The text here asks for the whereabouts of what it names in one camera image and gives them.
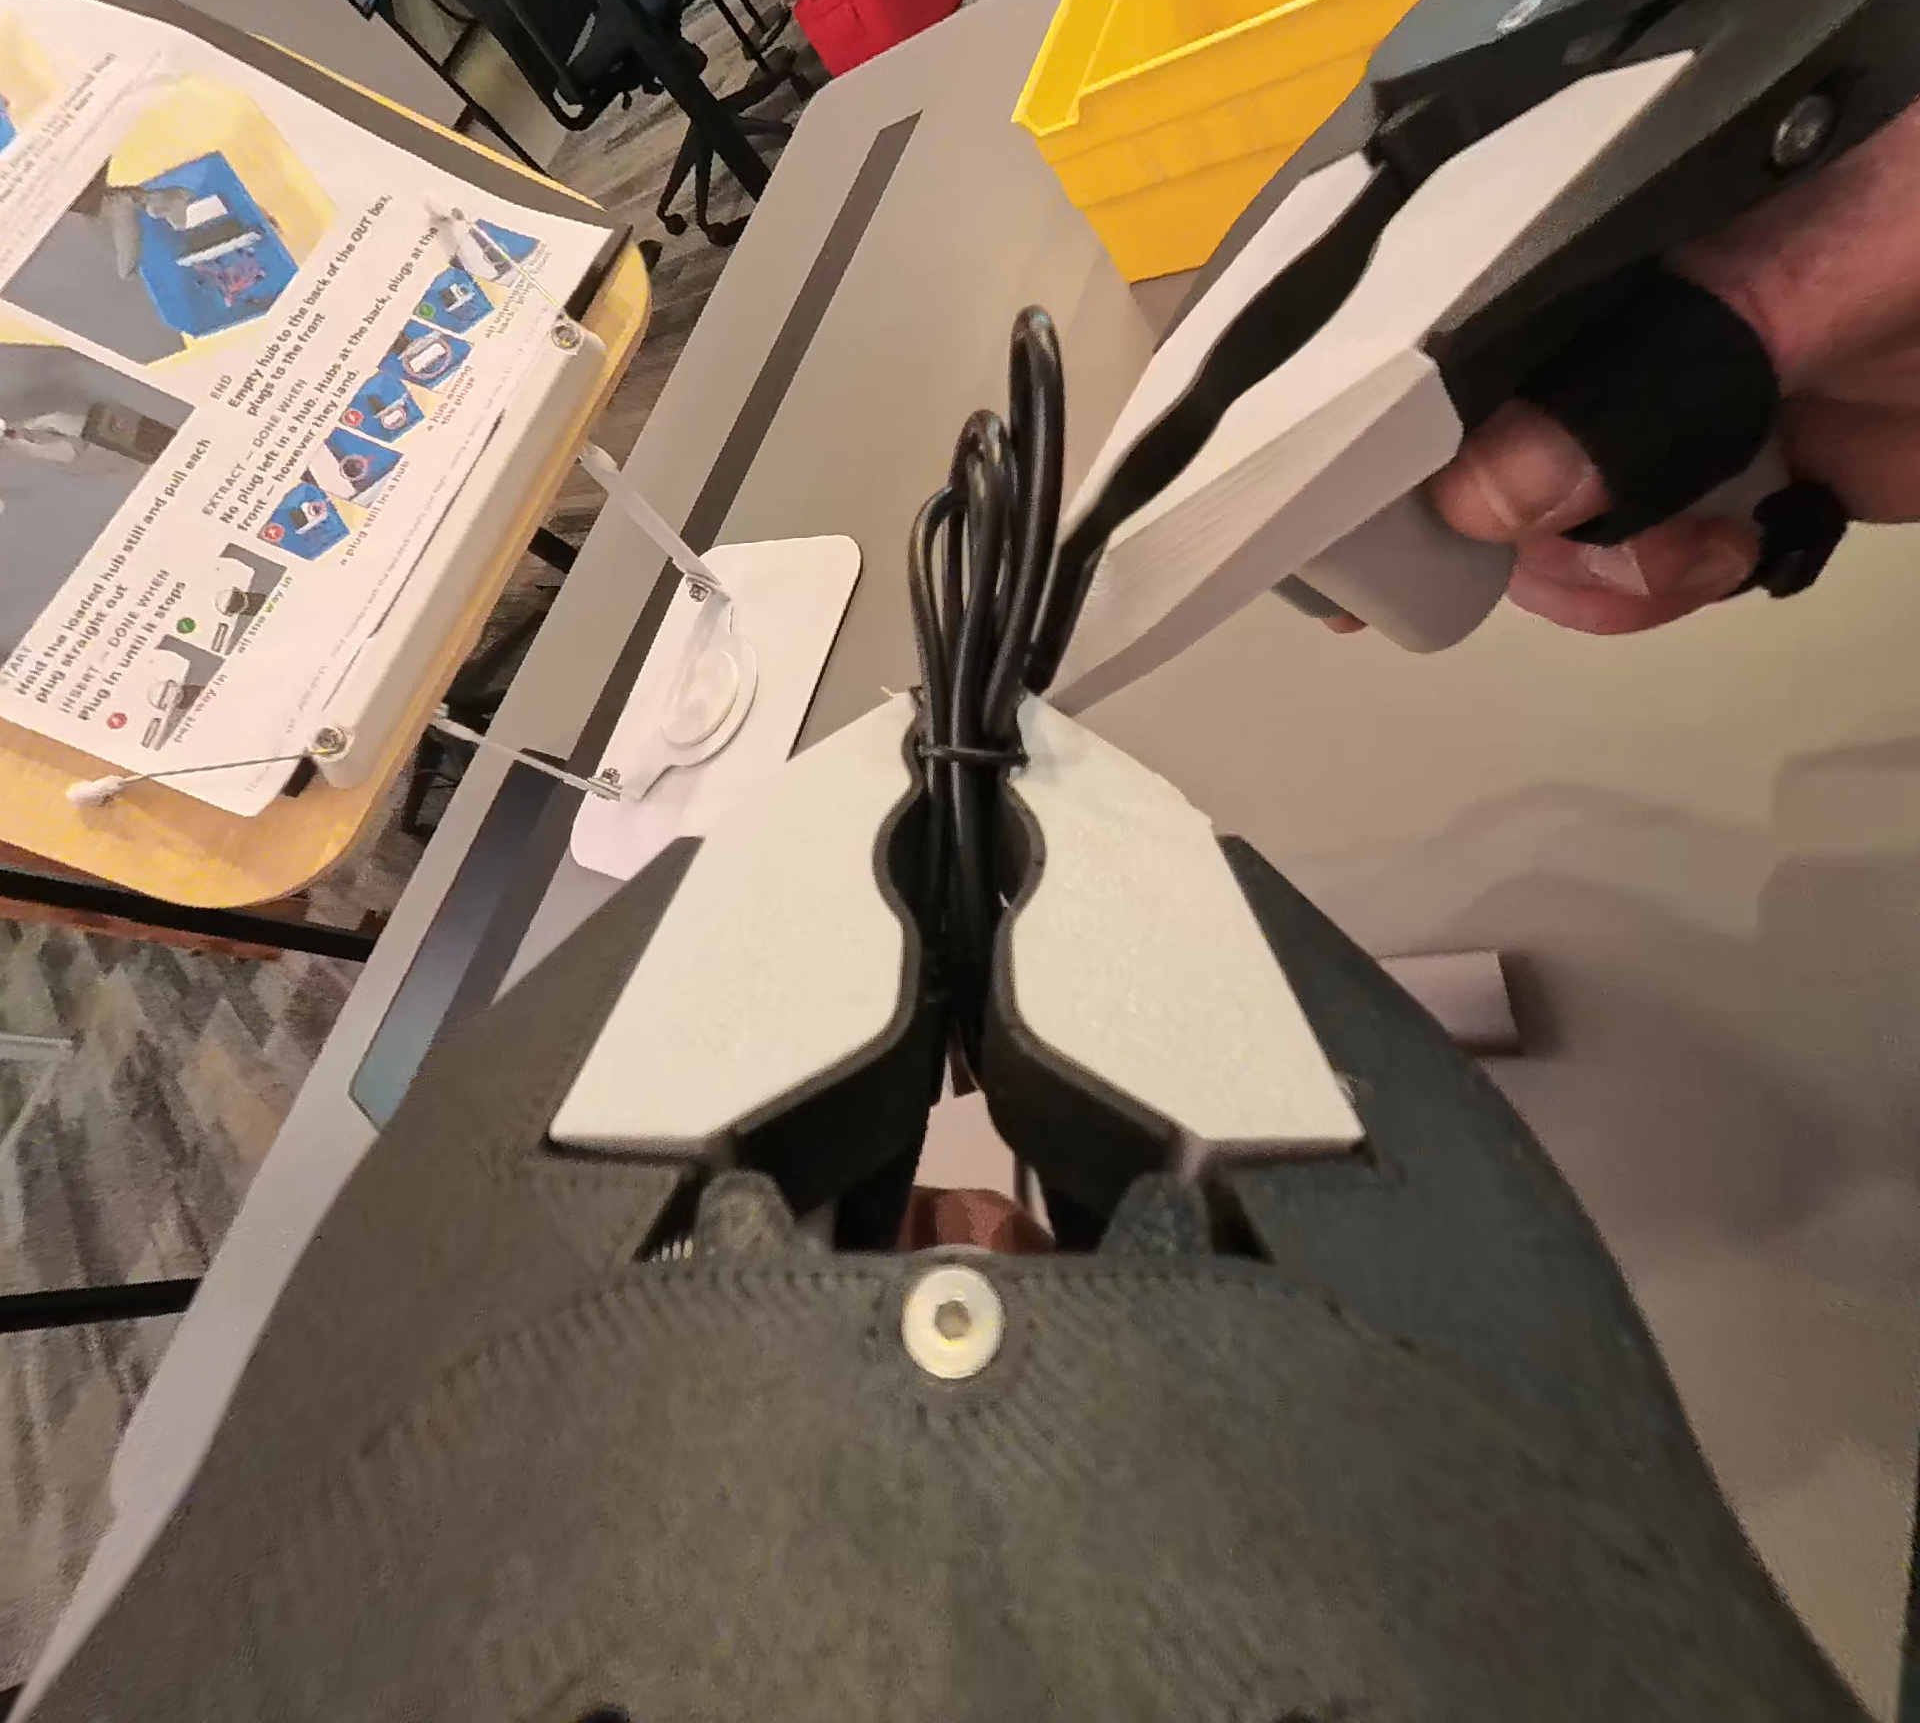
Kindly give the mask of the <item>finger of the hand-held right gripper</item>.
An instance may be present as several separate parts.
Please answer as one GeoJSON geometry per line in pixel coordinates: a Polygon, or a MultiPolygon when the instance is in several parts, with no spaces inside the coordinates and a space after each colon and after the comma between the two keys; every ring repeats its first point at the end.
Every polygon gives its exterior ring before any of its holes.
{"type": "Polygon", "coordinates": [[[1381,233],[1384,171],[1361,155],[1285,197],[1155,351],[1067,509],[1063,555],[1097,555],[1192,467],[1232,405],[1330,325],[1381,233]]]}
{"type": "Polygon", "coordinates": [[[1426,503],[1466,431],[1426,341],[1690,63],[1676,53],[1579,79],[1393,211],[1306,345],[1253,359],[1251,385],[1197,417],[1195,455],[1162,491],[1124,501],[1061,657],[1041,661],[1041,697],[1097,705],[1287,581],[1403,653],[1474,635],[1512,561],[1451,535],[1426,503]]]}

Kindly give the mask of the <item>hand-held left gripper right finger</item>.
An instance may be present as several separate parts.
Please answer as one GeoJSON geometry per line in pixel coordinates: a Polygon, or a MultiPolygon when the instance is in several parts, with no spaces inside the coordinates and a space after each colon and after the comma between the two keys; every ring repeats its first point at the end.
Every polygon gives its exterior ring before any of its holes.
{"type": "Polygon", "coordinates": [[[1040,701],[1017,728],[979,1004],[1008,1148],[1097,1224],[1148,1176],[1355,1154],[1359,1116],[1211,820],[1040,701]]]}

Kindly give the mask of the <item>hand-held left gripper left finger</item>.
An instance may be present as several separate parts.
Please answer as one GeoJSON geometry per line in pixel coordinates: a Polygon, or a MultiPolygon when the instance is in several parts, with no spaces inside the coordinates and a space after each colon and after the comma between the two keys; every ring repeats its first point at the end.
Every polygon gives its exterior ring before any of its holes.
{"type": "Polygon", "coordinates": [[[902,1232],[931,1112],[920,705],[888,699],[548,946],[548,1150],[766,1176],[847,1252],[902,1232]]]}

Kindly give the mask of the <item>grey usb hub with cable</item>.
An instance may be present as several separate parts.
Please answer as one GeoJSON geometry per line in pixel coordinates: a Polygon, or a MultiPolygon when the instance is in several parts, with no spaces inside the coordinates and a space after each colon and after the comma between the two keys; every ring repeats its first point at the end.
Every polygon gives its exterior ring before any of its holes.
{"type": "Polygon", "coordinates": [[[1506,1060],[1524,1052],[1506,962],[1497,952],[1400,954],[1377,966],[1466,1054],[1506,1060]]]}

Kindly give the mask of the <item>person's right hand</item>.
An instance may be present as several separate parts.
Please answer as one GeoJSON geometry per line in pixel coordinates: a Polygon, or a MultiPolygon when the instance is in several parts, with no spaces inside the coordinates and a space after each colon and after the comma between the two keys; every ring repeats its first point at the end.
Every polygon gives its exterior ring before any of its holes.
{"type": "MultiPolygon", "coordinates": [[[[1673,265],[1765,349],[1788,469],[1857,527],[1916,527],[1917,107],[1673,265]]],[[[1430,495],[1458,537],[1516,553],[1513,607],[1569,633],[1678,623],[1735,597],[1762,557],[1751,525],[1712,517],[1573,543],[1609,495],[1579,445],[1519,403],[1464,439],[1430,495]]]]}

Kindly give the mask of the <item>black office chair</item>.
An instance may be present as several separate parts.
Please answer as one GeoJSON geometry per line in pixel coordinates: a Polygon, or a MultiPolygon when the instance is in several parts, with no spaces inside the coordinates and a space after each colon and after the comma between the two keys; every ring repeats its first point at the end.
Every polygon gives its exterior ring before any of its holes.
{"type": "Polygon", "coordinates": [[[687,0],[588,3],[584,33],[553,73],[562,127],[582,133],[611,105],[629,107],[638,95],[668,97],[683,113],[685,129],[656,217],[674,237],[693,227],[708,247],[732,249],[746,221],[710,219],[713,165],[724,165],[751,201],[761,197],[770,173],[749,151],[749,139],[782,143],[792,129],[761,117],[759,109],[777,95],[808,101],[813,93],[795,53],[743,45],[755,77],[716,97],[706,81],[708,59],[683,33],[687,0]]]}

